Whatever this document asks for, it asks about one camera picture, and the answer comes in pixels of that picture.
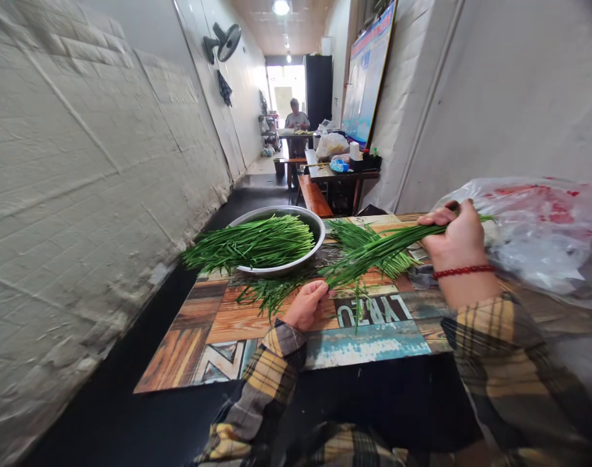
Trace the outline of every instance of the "poster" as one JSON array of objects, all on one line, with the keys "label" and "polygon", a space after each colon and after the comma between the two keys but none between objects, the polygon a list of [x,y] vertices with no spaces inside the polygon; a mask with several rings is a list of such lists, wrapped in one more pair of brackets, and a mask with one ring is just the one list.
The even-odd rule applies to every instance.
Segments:
[{"label": "poster", "polygon": [[393,26],[395,1],[352,45],[349,81],[341,129],[365,148],[385,70],[386,52]]}]

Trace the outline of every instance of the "dark floor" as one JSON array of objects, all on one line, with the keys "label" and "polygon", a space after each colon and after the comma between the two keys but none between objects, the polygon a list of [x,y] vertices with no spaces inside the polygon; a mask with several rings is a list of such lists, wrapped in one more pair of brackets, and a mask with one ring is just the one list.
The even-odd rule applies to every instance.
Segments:
[{"label": "dark floor", "polygon": [[[288,199],[284,180],[245,176],[207,228],[222,228],[247,211]],[[132,394],[195,278],[176,268],[25,466],[174,467],[200,452],[209,424],[236,383]],[[343,410],[343,403],[354,399],[351,411]],[[479,436],[450,355],[302,374],[281,423],[273,464],[297,434],[330,414],[372,424],[393,446],[452,450]]]}]

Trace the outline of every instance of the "beaded bracelet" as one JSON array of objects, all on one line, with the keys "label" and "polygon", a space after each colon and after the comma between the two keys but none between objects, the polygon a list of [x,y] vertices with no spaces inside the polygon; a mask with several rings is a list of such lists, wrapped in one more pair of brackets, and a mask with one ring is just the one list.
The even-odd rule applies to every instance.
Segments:
[{"label": "beaded bracelet", "polygon": [[467,266],[458,269],[446,269],[443,271],[435,272],[433,274],[434,279],[440,279],[446,276],[456,276],[458,274],[470,274],[471,272],[494,272],[495,267],[493,265],[481,265],[481,266]]}]

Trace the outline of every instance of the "wall fan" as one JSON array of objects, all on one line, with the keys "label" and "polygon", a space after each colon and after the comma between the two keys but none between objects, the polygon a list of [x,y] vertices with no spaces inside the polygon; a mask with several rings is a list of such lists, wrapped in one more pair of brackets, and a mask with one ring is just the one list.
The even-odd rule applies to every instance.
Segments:
[{"label": "wall fan", "polygon": [[218,60],[221,62],[226,62],[231,58],[231,55],[233,55],[237,48],[239,40],[242,38],[242,28],[240,28],[238,24],[234,24],[224,32],[218,23],[214,23],[213,32],[216,34],[217,39],[212,39],[207,36],[204,38],[207,59],[212,65],[216,62],[213,53],[214,47],[218,47]]}]

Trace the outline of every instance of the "ceiling light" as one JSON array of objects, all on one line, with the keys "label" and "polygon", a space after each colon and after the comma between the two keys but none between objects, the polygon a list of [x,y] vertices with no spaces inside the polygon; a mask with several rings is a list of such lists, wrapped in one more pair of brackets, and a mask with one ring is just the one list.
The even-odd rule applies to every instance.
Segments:
[{"label": "ceiling light", "polygon": [[290,9],[287,0],[274,0],[274,3],[272,4],[272,11],[278,16],[286,15],[289,13]]}]

